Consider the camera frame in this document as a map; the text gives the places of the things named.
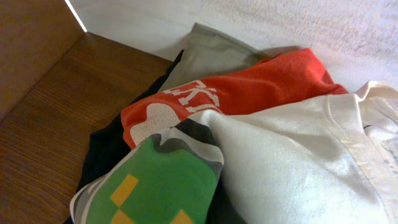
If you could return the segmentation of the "white t-shirt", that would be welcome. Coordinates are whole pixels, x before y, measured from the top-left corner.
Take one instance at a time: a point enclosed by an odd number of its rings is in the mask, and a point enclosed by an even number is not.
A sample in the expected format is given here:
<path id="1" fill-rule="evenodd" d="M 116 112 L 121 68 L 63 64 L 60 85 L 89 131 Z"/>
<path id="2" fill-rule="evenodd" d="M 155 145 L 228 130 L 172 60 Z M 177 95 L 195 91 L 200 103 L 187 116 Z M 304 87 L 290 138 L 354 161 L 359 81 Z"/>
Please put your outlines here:
<path id="1" fill-rule="evenodd" d="M 397 91 L 368 82 L 226 115 L 151 103 L 132 151 L 70 202 L 73 223 L 396 223 Z"/>

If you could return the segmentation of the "olive folded garment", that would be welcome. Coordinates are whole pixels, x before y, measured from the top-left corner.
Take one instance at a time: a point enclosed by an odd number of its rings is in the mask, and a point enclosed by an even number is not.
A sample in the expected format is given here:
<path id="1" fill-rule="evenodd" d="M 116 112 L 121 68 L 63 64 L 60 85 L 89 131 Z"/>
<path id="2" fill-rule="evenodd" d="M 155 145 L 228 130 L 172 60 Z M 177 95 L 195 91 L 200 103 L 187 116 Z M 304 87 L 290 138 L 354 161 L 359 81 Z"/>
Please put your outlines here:
<path id="1" fill-rule="evenodd" d="M 167 70 L 160 91 L 206 77 L 247 69 L 266 55 L 238 39 L 196 23 L 187 43 Z"/>

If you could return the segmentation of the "red folded t-shirt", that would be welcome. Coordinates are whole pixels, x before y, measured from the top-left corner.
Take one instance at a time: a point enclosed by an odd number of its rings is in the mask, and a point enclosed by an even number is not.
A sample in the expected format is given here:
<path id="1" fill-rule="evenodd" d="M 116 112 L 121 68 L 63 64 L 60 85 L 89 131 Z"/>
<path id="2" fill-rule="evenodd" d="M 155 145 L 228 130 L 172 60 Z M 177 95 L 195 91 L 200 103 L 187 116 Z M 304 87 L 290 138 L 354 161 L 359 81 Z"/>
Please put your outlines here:
<path id="1" fill-rule="evenodd" d="M 321 95 L 345 94 L 310 49 L 263 59 L 226 75 L 160 91 L 121 112 L 123 140 L 134 149 L 145 138 L 199 111 L 251 114 Z"/>

